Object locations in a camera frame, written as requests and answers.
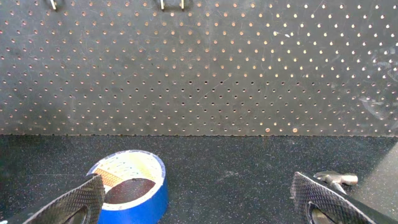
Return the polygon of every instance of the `metal hammer head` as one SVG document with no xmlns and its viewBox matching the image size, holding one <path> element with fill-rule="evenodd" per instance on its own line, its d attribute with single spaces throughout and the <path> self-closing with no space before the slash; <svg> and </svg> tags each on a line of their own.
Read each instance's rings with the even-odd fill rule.
<svg viewBox="0 0 398 224">
<path fill-rule="evenodd" d="M 355 174 L 339 174 L 335 171 L 318 172 L 314 177 L 328 184 L 356 185 L 358 183 L 358 177 Z"/>
</svg>

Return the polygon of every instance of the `work surface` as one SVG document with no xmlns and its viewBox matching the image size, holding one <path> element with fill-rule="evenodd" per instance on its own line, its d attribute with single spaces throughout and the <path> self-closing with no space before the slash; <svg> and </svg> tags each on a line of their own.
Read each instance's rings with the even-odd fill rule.
<svg viewBox="0 0 398 224">
<path fill-rule="evenodd" d="M 161 223 L 295 223 L 295 171 L 354 172 L 348 194 L 398 219 L 397 138 L 0 136 L 0 220 L 57 192 L 114 152 L 141 149 L 167 168 Z"/>
</svg>

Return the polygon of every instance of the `perforated panel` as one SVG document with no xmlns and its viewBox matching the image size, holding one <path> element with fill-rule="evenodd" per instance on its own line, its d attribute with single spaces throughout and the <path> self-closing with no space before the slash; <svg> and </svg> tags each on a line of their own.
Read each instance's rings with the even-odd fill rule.
<svg viewBox="0 0 398 224">
<path fill-rule="evenodd" d="M 397 133 L 397 1 L 0 2 L 4 134 Z"/>
</svg>

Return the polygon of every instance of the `roll of tape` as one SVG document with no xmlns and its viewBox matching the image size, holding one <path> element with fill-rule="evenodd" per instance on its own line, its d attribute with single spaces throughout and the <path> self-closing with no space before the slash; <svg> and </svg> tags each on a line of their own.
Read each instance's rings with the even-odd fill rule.
<svg viewBox="0 0 398 224">
<path fill-rule="evenodd" d="M 103 204 L 98 223 L 150 224 L 157 223 L 166 211 L 169 201 L 166 169 L 156 155 L 140 150 L 121 151 L 97 162 L 87 174 L 100 174 L 105 192 L 132 179 L 154 182 L 143 196 L 123 203 Z"/>
</svg>

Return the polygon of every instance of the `gray surface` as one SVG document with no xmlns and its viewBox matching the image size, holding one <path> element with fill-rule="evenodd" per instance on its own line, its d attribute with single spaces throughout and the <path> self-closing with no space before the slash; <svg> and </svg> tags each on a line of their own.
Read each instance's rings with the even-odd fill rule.
<svg viewBox="0 0 398 224">
<path fill-rule="evenodd" d="M 0 2 L 0 133 L 397 134 L 396 1 Z"/>
<path fill-rule="evenodd" d="M 98 160 L 141 149 L 165 163 L 161 223 L 296 223 L 295 171 L 354 172 L 349 195 L 398 219 L 397 138 L 0 136 L 0 217 L 82 177 Z"/>
</svg>

